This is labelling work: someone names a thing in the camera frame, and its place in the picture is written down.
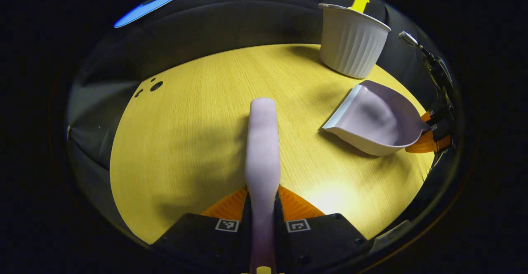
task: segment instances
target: pink brush handle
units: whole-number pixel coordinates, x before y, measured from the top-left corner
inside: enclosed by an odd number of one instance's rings
[[[251,197],[252,249],[251,273],[266,266],[275,273],[273,249],[273,207],[281,181],[277,109],[272,99],[251,102],[245,181]]]

